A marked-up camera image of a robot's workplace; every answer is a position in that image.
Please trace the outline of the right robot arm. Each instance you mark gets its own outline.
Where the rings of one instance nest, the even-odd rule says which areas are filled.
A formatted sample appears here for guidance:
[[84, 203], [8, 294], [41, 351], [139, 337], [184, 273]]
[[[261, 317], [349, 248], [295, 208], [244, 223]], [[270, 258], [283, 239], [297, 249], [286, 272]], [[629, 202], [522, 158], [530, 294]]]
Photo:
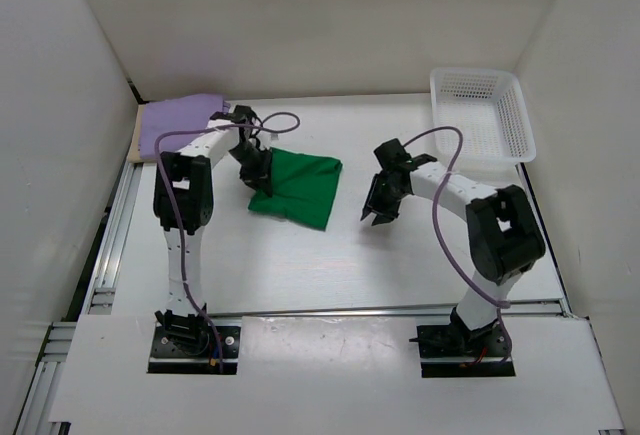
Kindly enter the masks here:
[[[399, 216], [403, 199], [431, 202], [436, 239], [468, 289], [450, 317], [449, 342], [460, 354], [480, 348], [485, 333], [509, 307], [508, 295], [522, 275], [546, 252], [546, 245], [522, 188], [496, 188], [456, 174], [439, 162], [415, 169], [395, 168], [375, 174], [362, 210], [374, 225]], [[445, 209], [466, 223], [474, 273], [469, 276], [455, 259], [441, 231], [439, 211]]]

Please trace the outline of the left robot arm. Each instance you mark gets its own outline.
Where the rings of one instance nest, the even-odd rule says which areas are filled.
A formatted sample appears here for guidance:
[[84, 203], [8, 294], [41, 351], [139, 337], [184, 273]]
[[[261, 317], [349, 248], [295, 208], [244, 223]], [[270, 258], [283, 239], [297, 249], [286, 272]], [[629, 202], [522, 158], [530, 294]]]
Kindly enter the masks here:
[[221, 344], [201, 286], [202, 237], [214, 212], [213, 168], [230, 155], [246, 186], [272, 196], [273, 152], [259, 137], [264, 131], [250, 122], [212, 121], [204, 129], [165, 132], [154, 143], [153, 212], [169, 256], [169, 298], [156, 318], [166, 338], [188, 355]]

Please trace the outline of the purple t shirt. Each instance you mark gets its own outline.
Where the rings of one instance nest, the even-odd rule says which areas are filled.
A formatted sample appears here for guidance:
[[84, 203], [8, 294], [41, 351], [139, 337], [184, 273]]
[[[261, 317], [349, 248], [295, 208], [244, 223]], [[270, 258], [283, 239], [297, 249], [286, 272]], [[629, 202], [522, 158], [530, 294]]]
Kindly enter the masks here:
[[216, 112], [228, 112], [230, 105], [222, 95], [196, 94], [150, 102], [139, 117], [138, 159], [154, 159], [154, 144], [163, 133], [204, 129]]

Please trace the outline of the beige t shirt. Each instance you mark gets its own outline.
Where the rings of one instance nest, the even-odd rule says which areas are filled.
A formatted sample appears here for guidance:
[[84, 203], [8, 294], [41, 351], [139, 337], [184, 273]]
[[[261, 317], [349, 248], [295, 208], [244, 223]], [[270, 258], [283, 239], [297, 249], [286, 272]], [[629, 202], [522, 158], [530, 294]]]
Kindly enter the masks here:
[[147, 163], [153, 159], [153, 156], [142, 156], [140, 154], [140, 135], [141, 135], [141, 126], [142, 126], [142, 115], [144, 113], [144, 109], [145, 109], [144, 105], [138, 106], [134, 131], [131, 137], [131, 142], [130, 142], [130, 146], [129, 146], [127, 157], [126, 157], [126, 160], [132, 164]]

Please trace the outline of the green t shirt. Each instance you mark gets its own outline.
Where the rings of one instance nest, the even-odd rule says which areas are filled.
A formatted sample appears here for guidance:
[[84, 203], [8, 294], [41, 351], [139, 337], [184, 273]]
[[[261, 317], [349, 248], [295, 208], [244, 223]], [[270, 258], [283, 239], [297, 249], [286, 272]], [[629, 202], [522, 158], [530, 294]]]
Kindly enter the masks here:
[[336, 197], [342, 162], [334, 157], [272, 149], [272, 195], [260, 190], [248, 209], [324, 231]]

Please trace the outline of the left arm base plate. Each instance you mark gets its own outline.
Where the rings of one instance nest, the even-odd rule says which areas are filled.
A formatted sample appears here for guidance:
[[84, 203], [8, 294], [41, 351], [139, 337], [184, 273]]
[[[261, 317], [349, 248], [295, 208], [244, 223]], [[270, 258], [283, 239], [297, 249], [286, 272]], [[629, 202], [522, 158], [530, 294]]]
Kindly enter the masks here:
[[151, 342], [147, 372], [173, 375], [235, 375], [239, 364], [241, 344], [240, 325], [222, 325], [217, 330], [222, 352], [212, 332], [195, 344], [170, 337], [161, 326], [156, 326]]

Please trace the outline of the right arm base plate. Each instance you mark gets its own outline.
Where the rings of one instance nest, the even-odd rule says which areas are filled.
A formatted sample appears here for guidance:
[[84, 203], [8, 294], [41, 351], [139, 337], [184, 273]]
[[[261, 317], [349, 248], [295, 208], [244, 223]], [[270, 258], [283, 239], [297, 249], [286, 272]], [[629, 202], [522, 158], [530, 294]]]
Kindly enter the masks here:
[[409, 340], [418, 346], [425, 379], [509, 378], [516, 371], [499, 325], [466, 339], [452, 324], [419, 325]]

